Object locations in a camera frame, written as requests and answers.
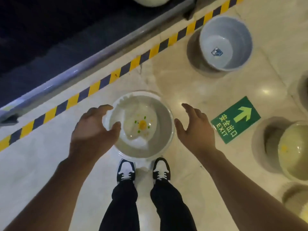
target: black pants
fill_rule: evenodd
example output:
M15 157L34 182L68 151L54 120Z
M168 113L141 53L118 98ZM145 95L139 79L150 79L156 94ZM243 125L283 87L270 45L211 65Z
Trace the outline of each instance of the black pants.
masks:
M131 180L120 182L113 190L112 202L99 231L139 231L136 206L138 193ZM182 196L167 180L157 180L151 199L160 217L160 231L196 231L193 217Z

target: yellow and black striped tape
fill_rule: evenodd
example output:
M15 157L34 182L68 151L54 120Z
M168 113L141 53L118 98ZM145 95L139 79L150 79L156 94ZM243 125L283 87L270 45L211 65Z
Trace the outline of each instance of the yellow and black striped tape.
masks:
M193 33L196 29L203 26L208 20L215 17L216 15L222 14L226 12L229 8L232 6L241 3L243 0L228 0L215 10L207 13L202 18L198 19L197 21L194 21L193 23L190 23L187 27L180 30L178 33L175 33L170 38L164 40L160 44L154 46L144 54L137 56L135 59L133 59L131 62L127 63L126 65L122 66L121 68L115 70L107 77L101 79L100 81L92 84L87 89L83 90L82 92L76 94L75 96L69 98L62 104L54 107L53 109L49 110L42 116L36 118L32 122L29 122L21 129L15 131L13 134L7 136L6 138L2 139L0 141L0 151L7 148L17 140L27 136L30 132L38 128L39 126L47 123L51 119L53 119L55 116L59 115L60 113L64 112L65 110L75 106L77 103L82 101L83 99L89 97L90 95L96 93L98 90L102 89L103 87L107 86L110 83L113 83L121 76L125 75L129 71L135 69L137 66L142 64L143 62L147 61L148 59L154 57L159 52L163 51L169 46L172 46L174 43L182 39L183 37Z

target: green arrow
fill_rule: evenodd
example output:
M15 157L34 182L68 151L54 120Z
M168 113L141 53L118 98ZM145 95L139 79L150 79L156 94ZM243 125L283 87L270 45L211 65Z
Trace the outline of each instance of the green arrow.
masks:
M251 108L247 108L247 107L240 107L238 110L242 110L243 112L240 113L239 115L237 115L234 118L235 122L239 122L240 120L242 120L244 117L246 117L246 121L248 121L250 119L251 116Z

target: sneaker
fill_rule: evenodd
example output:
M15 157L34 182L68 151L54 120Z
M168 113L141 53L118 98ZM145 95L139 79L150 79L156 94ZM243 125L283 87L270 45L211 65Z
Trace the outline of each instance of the sneaker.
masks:
M118 168L118 173L116 176L118 184L123 180L132 180L133 182L135 182L135 176L136 176L135 164L125 159L121 159Z
M171 174L170 174L170 167L166 159L163 157L159 157L154 162L153 167L153 180L154 184L156 180L167 180L170 181Z

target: leg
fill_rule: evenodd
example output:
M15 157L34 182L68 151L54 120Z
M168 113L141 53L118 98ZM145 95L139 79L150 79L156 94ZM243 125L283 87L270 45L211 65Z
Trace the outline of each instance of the leg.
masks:
M158 158L154 164L151 199L160 217L160 231L196 231L193 217L182 200L179 191L170 184L170 168L167 161Z
M132 162L122 160L118 169L118 185L112 192L110 203L99 231L139 231L136 206L137 190L134 186L135 167Z

